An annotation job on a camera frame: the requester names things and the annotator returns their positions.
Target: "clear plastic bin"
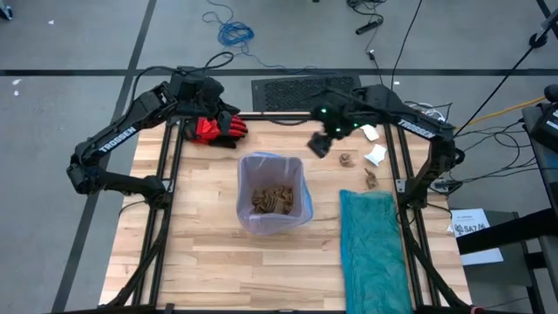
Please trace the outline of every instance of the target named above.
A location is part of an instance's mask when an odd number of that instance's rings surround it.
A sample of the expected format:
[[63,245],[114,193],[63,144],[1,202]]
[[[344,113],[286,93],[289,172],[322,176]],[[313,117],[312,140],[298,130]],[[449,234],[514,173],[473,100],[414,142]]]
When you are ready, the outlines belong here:
[[[293,188],[293,208],[288,215],[255,214],[254,189],[285,185]],[[238,161],[238,200],[236,214],[242,226],[253,234],[272,235],[302,225],[312,219],[314,210],[304,179],[303,162],[297,157],[253,153]]]

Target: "red glove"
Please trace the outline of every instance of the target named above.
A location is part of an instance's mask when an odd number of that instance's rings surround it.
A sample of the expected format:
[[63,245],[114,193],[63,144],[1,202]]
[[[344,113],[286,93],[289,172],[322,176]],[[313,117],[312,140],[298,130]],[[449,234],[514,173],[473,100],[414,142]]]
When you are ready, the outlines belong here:
[[184,137],[193,143],[236,148],[236,141],[246,136],[246,133],[248,133],[246,124],[237,115],[234,115],[228,121],[208,120],[207,118],[191,119],[185,127]]

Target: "blue cable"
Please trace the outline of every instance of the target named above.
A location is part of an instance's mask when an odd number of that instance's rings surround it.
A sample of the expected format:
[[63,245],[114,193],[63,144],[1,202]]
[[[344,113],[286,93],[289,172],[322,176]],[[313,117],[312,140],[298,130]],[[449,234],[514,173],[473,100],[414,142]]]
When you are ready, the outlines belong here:
[[[217,34],[217,40],[219,43],[223,45],[223,50],[231,49],[231,48],[238,48],[241,51],[236,53],[235,56],[244,55],[247,57],[254,58],[260,65],[266,68],[281,68],[284,70],[288,70],[284,65],[268,65],[263,63],[255,54],[250,53],[250,47],[248,43],[250,40],[254,39],[255,33],[251,27],[247,26],[243,22],[234,22],[233,17],[235,16],[235,12],[231,7],[226,4],[222,3],[214,3],[211,0],[206,0],[209,4],[214,6],[220,6],[223,8],[227,8],[230,10],[230,18],[223,22],[217,12],[215,11],[208,11],[205,12],[201,16],[201,20],[205,23],[218,23],[219,24],[219,33]],[[207,16],[213,16],[214,19],[207,19]],[[292,71],[290,73],[296,74],[299,72],[304,72],[308,69],[317,69],[314,65],[305,66],[301,70]]]

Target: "metal bracket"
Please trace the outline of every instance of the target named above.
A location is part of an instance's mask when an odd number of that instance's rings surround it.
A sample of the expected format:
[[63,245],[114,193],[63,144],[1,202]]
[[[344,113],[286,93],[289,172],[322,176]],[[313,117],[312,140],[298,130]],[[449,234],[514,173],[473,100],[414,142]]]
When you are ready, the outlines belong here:
[[[436,179],[432,182],[432,184],[430,185],[430,188],[433,189],[436,192],[440,192],[440,193],[448,193],[449,192],[449,187],[448,187],[448,180],[446,179]],[[398,191],[398,193],[404,193],[405,192],[405,184],[407,183],[407,179],[396,179],[395,180],[395,189]]]

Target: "wooden piece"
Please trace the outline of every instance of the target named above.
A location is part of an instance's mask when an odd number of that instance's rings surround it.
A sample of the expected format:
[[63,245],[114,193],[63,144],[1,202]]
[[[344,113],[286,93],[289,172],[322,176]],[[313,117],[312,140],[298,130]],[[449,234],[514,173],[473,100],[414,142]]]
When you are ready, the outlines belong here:
[[[378,179],[376,190],[393,192],[390,158],[375,167],[362,157],[373,145],[360,130],[336,141],[320,160],[306,147],[310,135],[320,129],[317,122],[300,126],[266,121],[247,124],[250,133],[235,150],[184,144],[158,307],[162,309],[171,302],[177,309],[343,310],[339,189],[368,191],[364,168],[369,167]],[[132,175],[155,173],[163,131],[164,127],[159,126],[141,132]],[[378,133],[375,144],[385,147],[384,129],[379,127]],[[425,161],[428,143],[412,135],[407,141],[417,173]],[[235,211],[237,162],[254,151],[303,160],[314,204],[312,221],[273,236],[252,235],[242,229]],[[403,175],[400,149],[397,152]],[[341,154],[352,155],[355,167],[342,167]],[[141,198],[137,195],[126,197],[125,205],[138,200]],[[432,195],[429,201],[447,206],[439,195]],[[457,243],[446,231],[449,214],[425,208],[423,216],[434,266],[459,297],[471,302]],[[146,218],[145,205],[129,208],[120,217],[101,304],[116,295],[137,266]],[[420,266],[419,275],[428,304],[427,281]]]

